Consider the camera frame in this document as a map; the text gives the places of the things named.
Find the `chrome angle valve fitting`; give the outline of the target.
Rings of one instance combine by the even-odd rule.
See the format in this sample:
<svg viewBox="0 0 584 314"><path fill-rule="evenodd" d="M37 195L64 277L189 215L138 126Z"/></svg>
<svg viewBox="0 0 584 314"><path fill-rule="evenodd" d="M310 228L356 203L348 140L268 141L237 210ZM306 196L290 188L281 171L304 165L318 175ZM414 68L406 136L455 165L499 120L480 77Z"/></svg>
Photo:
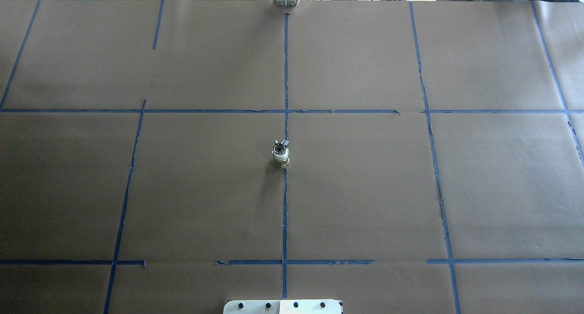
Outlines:
<svg viewBox="0 0 584 314"><path fill-rule="evenodd" d="M275 140L273 152L283 154L287 150L288 144L289 141L287 139L283 139L282 141Z"/></svg>

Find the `white PPR brass pipe fitting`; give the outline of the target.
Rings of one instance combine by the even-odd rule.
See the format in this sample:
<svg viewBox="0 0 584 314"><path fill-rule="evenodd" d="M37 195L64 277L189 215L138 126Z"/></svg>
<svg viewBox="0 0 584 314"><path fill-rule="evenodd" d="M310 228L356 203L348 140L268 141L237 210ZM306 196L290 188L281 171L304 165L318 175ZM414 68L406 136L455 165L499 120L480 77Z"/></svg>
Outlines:
<svg viewBox="0 0 584 314"><path fill-rule="evenodd" d="M284 170L290 164L290 151L284 148L281 152L272 151L272 159L279 170Z"/></svg>

